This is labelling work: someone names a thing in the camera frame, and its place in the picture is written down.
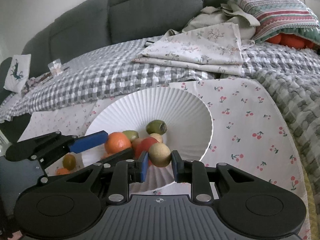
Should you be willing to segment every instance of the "gray gripper base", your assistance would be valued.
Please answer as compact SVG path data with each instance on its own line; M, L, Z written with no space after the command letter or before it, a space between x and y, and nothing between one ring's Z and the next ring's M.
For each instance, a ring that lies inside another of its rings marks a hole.
M29 187L38 183L43 176L38 160L28 159L11 162L0 157L0 196L7 216L13 215L14 205L19 195Z
M251 240L227 228L213 209L186 195L133 195L129 203L107 208L101 220L76 240ZM292 235L283 240L299 240Z

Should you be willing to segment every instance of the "white cloth with green print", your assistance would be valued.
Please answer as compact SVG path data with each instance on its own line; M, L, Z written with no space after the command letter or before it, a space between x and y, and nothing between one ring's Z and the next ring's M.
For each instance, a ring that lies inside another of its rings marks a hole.
M239 27L234 23L175 34L177 32L169 30L132 61L242 75L241 50L254 44L249 40L241 46Z

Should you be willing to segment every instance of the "green fruit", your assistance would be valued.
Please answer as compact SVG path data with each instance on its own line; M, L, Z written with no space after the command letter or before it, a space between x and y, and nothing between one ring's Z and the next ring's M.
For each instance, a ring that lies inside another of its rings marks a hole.
M127 130L127 131L123 131L122 133L124 133L125 136L127 136L130 142L133 142L135 139L139 138L139 134L137 131Z
M69 171L72 171L76 167L76 158L72 154L66 154L63 157L62 165Z
M164 121L154 120L147 124L146 130L148 134L157 133L163 135L167 131L167 125Z

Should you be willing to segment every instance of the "striped pillow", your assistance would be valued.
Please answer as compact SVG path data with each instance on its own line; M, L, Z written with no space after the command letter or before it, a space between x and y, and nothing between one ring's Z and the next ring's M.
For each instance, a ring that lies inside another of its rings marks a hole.
M300 0L231 0L260 22L253 40L265 40L269 34L296 27L319 27L316 19Z

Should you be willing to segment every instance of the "wall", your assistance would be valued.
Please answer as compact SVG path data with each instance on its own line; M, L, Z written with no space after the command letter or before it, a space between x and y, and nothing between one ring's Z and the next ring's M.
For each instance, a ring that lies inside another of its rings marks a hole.
M308 6L320 19L320 0L305 0L306 6Z
M36 33L83 1L0 0L0 62L20 54Z

